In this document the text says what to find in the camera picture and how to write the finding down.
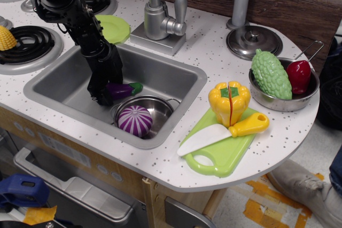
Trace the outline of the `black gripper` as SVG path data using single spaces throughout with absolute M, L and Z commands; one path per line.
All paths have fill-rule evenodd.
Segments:
M 93 52 L 86 52 L 85 48 L 81 48 L 81 53 L 87 60 L 92 72 L 87 89 L 91 94 L 92 100 L 97 104 L 112 106 L 112 95 L 105 87 L 109 82 L 123 83 L 123 64 L 114 44 L 103 42 L 101 47 L 100 50 Z

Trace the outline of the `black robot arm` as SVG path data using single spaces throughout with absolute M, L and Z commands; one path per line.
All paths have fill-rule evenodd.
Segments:
M 47 23 L 62 24 L 81 49 L 91 71 L 87 90 L 103 106 L 111 106 L 114 97 L 109 83 L 121 84 L 122 61 L 117 48 L 102 33 L 100 22 L 85 0 L 32 0 L 37 15 Z

